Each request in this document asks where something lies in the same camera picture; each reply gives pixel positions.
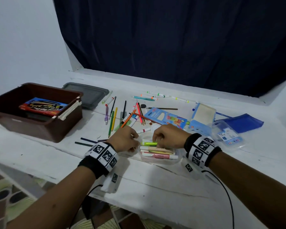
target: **wristband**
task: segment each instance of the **wristband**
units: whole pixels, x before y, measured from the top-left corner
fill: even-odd
[[[208,167],[215,154],[221,151],[220,147],[215,147],[215,141],[211,137],[199,133],[189,136],[184,148],[187,152],[186,157],[202,169]]]
[[[78,166],[85,166],[95,174],[96,179],[102,175],[108,175],[119,160],[110,143],[99,142],[85,154],[85,158]]]

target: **hand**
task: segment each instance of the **hand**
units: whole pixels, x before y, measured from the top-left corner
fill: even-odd
[[[190,133],[168,124],[155,130],[153,141],[158,142],[158,148],[180,149],[184,148],[185,141],[190,135]]]
[[[140,142],[134,140],[132,135],[135,138],[139,137],[133,128],[124,126],[119,128],[106,142],[110,143],[117,153],[122,151],[134,152]]]

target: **white table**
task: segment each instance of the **white table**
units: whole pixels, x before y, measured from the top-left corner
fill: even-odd
[[[203,102],[226,115],[248,113],[263,120],[263,127],[242,134],[247,141],[246,147],[229,154],[286,185],[286,128],[271,116],[267,107],[168,88],[156,89],[153,85],[139,85],[108,77],[74,73],[71,79],[72,82],[113,90],[117,96],[115,107],[118,107],[118,112],[123,110],[125,100],[129,112],[134,100],[131,96],[150,90]],[[178,111],[173,112],[188,119],[192,115],[194,102],[186,104],[171,98],[152,103],[140,101],[147,106],[178,108]],[[74,144],[75,141],[89,143],[81,141],[81,137],[91,140],[107,138],[108,126],[105,126],[102,114],[104,109],[101,105],[94,112],[84,111],[83,119],[60,143],[9,132],[0,126],[0,163],[58,183],[76,168],[89,149]],[[134,128],[138,130],[145,127],[137,122]],[[232,228],[229,200],[221,185],[205,176],[198,180],[190,178],[180,163],[150,164],[142,162],[139,154],[123,154],[117,166],[117,173],[122,176],[122,180],[116,193],[108,194],[96,189],[92,196],[175,227]],[[265,228],[231,192],[229,193],[234,208],[235,228]]]

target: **brown plastic container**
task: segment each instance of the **brown plastic container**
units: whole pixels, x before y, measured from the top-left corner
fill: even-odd
[[[83,117],[81,97],[83,93],[54,88],[41,84],[26,83],[0,96],[0,124],[6,129],[60,142]],[[28,115],[19,105],[34,98],[43,98],[68,104],[57,116],[39,117]]]

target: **dark blue curtain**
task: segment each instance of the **dark blue curtain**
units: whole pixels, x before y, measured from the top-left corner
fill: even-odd
[[[54,0],[84,68],[261,96],[286,80],[286,0]]]

